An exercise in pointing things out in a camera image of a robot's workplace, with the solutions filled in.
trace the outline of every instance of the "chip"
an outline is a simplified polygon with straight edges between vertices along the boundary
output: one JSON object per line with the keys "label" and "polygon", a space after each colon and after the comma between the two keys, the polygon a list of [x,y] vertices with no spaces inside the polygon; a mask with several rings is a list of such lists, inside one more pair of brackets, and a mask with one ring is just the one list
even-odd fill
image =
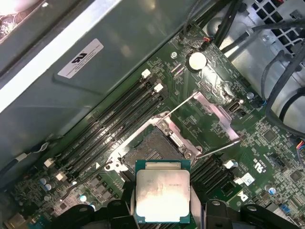
{"label": "chip", "polygon": [[264,138],[267,140],[267,142],[272,142],[276,138],[276,134],[272,130],[268,130],[264,134]]}
{"label": "chip", "polygon": [[90,185],[91,185],[92,187],[96,187],[96,186],[98,185],[99,182],[100,182],[100,181],[99,181],[97,178],[95,178],[95,179],[93,179],[93,180],[90,182]]}
{"label": "chip", "polygon": [[300,171],[296,170],[292,174],[290,174],[290,178],[294,181],[297,182],[302,178],[302,174]]}
{"label": "chip", "polygon": [[64,210],[64,209],[67,207],[67,205],[65,205],[64,203],[62,203],[59,207],[60,207],[62,210]]}

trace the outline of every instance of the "screw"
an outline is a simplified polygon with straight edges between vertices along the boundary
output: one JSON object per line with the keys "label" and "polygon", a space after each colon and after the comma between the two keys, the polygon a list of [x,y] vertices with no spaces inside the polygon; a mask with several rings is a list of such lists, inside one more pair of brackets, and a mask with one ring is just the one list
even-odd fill
{"label": "screw", "polygon": [[185,158],[190,159],[192,157],[192,154],[190,152],[185,152],[184,156]]}
{"label": "screw", "polygon": [[177,54],[176,52],[172,52],[172,53],[171,53],[171,58],[172,58],[172,59],[175,59],[175,58],[177,57],[177,55],[178,55],[178,54]]}
{"label": "screw", "polygon": [[247,94],[247,99],[251,100],[251,99],[253,99],[253,98],[254,98],[254,94],[253,94],[252,92],[249,92],[249,93]]}
{"label": "screw", "polygon": [[214,201],[212,201],[212,204],[213,204],[214,206],[219,206],[219,205],[220,205],[220,202],[217,201],[217,200],[214,200]]}
{"label": "screw", "polygon": [[198,149],[198,151],[200,151],[200,152],[202,152],[202,151],[203,151],[203,149],[202,149],[202,147],[201,147],[201,146],[196,146],[196,149]]}
{"label": "screw", "polygon": [[248,206],[247,208],[250,211],[257,211],[256,207],[253,207],[253,206]]}
{"label": "screw", "polygon": [[268,35],[264,35],[262,38],[263,38],[263,41],[265,41],[265,42],[270,39],[270,37]]}

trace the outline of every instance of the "motherboard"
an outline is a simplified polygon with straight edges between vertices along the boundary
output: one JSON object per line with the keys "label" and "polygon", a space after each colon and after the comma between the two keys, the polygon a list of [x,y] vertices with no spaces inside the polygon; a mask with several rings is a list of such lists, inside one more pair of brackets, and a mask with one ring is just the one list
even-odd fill
{"label": "motherboard", "polygon": [[[198,35],[206,37],[193,26],[189,36]],[[255,203],[305,228],[305,173],[295,147],[290,134],[268,122],[260,96],[213,42],[179,33],[8,192],[20,205],[23,223],[43,228],[74,205],[98,210],[120,198],[124,182],[134,179],[136,160],[189,159],[191,182],[204,191],[201,199],[220,199],[235,210]],[[140,227],[196,225],[191,220]]]}

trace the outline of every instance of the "black cable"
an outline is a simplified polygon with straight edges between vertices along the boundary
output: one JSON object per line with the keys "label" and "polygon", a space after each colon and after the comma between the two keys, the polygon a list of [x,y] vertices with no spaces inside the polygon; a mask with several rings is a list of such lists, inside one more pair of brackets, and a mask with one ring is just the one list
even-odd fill
{"label": "black cable", "polygon": [[210,9],[208,9],[196,22],[199,23],[199,27],[203,28],[213,17],[216,16],[226,5],[232,0],[219,0]]}
{"label": "black cable", "polygon": [[286,116],[286,113],[288,111],[288,109],[290,108],[290,106],[300,97],[305,96],[305,88],[299,88],[299,90],[297,91],[297,93],[295,95],[293,95],[283,106],[279,119],[283,122]]}
{"label": "black cable", "polygon": [[[254,32],[260,30],[275,30],[275,29],[290,29],[290,28],[305,28],[305,21],[293,21],[293,22],[282,22],[275,24],[266,24],[253,27],[252,30]],[[225,48],[222,49],[223,53],[226,53],[239,45],[241,42],[245,41],[249,37],[247,32],[243,33],[239,38],[235,40],[232,44],[229,44]]]}
{"label": "black cable", "polygon": [[249,34],[247,32],[243,33],[239,38],[237,38],[232,44],[229,44],[228,46],[221,49],[222,53],[226,53],[230,51],[231,49],[235,48],[237,45],[239,45],[241,42],[246,40],[249,37]]}
{"label": "black cable", "polygon": [[187,15],[187,18],[186,18],[186,21],[184,23],[184,26],[183,26],[183,36],[189,40],[193,40],[193,41],[197,41],[197,40],[202,40],[203,37],[202,36],[197,36],[197,37],[192,37],[192,36],[189,36],[187,35],[187,27],[189,26],[190,24],[190,20],[192,18],[192,15],[194,14],[197,6],[199,5],[199,3],[201,2],[202,0],[197,0],[195,2],[195,4],[193,5],[191,11],[189,12],[189,14]]}
{"label": "black cable", "polygon": [[243,3],[243,0],[233,0],[231,3],[229,10],[225,14],[222,23],[219,26],[219,29],[217,30],[217,33],[214,37],[214,44],[217,47],[220,47],[220,45],[223,43],[224,39],[226,38],[228,31],[230,30],[232,23],[236,17],[236,14]]}
{"label": "black cable", "polygon": [[262,79],[261,79],[261,93],[262,93],[262,99],[264,101],[266,101],[265,84],[266,84],[266,79],[267,79],[268,72],[269,72],[270,68],[272,67],[272,65],[275,62],[280,61],[283,58],[284,55],[285,55],[284,50],[279,51],[278,54],[273,58],[273,60],[271,60],[270,63],[267,64],[267,66],[265,67],[265,69],[263,71]]}
{"label": "black cable", "polygon": [[64,201],[65,198],[67,198],[67,196],[71,193],[71,191],[75,188],[77,188],[78,186],[82,185],[83,183],[87,182],[91,177],[96,176],[102,169],[104,169],[107,165],[111,164],[112,161],[107,162],[106,164],[100,166],[98,169],[96,169],[93,173],[91,173],[90,175],[86,176],[86,178],[84,178],[83,180],[77,182],[77,184],[72,185],[71,187],[69,187],[67,189],[66,194],[60,199],[60,201]]}
{"label": "black cable", "polygon": [[0,180],[4,177],[4,175],[13,168],[19,161],[17,159],[13,159],[9,162],[3,169],[0,171]]}
{"label": "black cable", "polygon": [[299,64],[305,59],[305,41],[302,42],[300,49],[295,54],[292,61],[288,64],[287,68],[285,69],[284,73],[276,82],[275,86],[273,87],[268,102],[266,104],[266,117],[269,119],[271,123],[278,126],[281,129],[284,129],[293,135],[299,136],[301,138],[305,138],[305,133],[297,131],[287,125],[285,125],[272,111],[272,105],[274,104],[276,98],[282,91],[283,87],[288,82],[290,76],[294,73],[295,69],[299,66]]}

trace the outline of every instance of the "white sticker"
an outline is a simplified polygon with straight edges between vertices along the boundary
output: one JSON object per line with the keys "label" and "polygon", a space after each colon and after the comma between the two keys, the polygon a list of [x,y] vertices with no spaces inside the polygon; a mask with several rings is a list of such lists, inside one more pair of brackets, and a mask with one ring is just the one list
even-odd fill
{"label": "white sticker", "polygon": [[104,46],[98,39],[94,39],[79,54],[77,54],[59,73],[58,75],[72,78],[86,63],[89,62]]}
{"label": "white sticker", "polygon": [[242,177],[243,182],[249,186],[250,184],[252,184],[255,179],[253,178],[253,176],[251,176],[250,173],[246,173],[243,177]]}

